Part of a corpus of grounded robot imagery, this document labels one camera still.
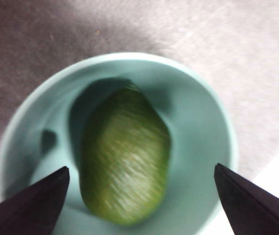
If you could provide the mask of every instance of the avocado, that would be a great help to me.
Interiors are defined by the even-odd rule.
[[[148,218],[166,189],[170,134],[132,83],[90,114],[81,142],[79,185],[94,215],[130,226]]]

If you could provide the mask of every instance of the green avocado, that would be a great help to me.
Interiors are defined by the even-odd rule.
[[[111,94],[82,138],[79,184],[88,210],[124,226],[149,217],[165,194],[170,145],[167,126],[135,85]]]

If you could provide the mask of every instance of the light blue bowl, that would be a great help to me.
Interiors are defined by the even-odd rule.
[[[94,81],[104,79],[97,86]],[[168,125],[172,152],[166,197],[145,222],[124,228],[85,208],[78,186],[77,145],[89,112],[130,79]],[[0,145],[4,198],[66,165],[70,185],[55,235],[192,235],[201,233],[221,207],[214,166],[237,165],[232,125],[219,99],[187,67],[143,53],[96,56],[58,72],[21,105]]]

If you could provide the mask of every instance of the floor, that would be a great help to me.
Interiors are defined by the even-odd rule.
[[[0,0],[0,138],[39,84],[114,51],[162,55],[206,80],[235,126],[243,176],[279,152],[277,0]]]

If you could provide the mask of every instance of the bowl rim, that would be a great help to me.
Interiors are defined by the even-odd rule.
[[[50,78],[41,83],[34,91],[32,91],[28,97],[22,102],[22,104],[18,107],[18,109],[13,114],[9,124],[7,125],[2,138],[0,140],[0,195],[3,199],[3,177],[4,177],[4,163],[5,163],[5,153],[7,152],[8,147],[11,145],[12,137],[15,133],[16,128],[19,125],[19,122],[24,117],[25,113],[28,111],[29,107],[34,103],[34,101],[44,94],[50,87],[52,87],[55,83],[62,80],[63,78],[73,74],[81,69],[84,69],[88,66],[92,66],[95,64],[100,64],[104,62],[116,61],[116,60],[142,60],[148,62],[156,62],[163,65],[167,65],[176,70],[179,70],[185,74],[187,74],[192,79],[196,80],[201,84],[201,86],[209,92],[212,96],[218,108],[220,109],[222,116],[225,120],[228,139],[229,139],[229,152],[231,155],[229,168],[233,171],[237,171],[238,169],[238,147],[236,141],[235,129],[231,123],[231,120],[228,116],[228,113],[225,107],[222,105],[221,100],[216,95],[215,91],[205,82],[198,74],[192,71],[187,66],[176,62],[172,59],[165,58],[158,55],[147,54],[142,52],[115,52],[109,54],[97,55],[94,57],[90,57],[88,59],[76,62],[68,67],[62,69],[61,71],[55,73]],[[197,231],[197,234],[200,234],[205,227],[212,221],[218,214],[219,211],[222,210],[221,203],[217,203],[215,208],[213,209],[211,215],[207,218],[207,220],[203,223],[203,225]]]

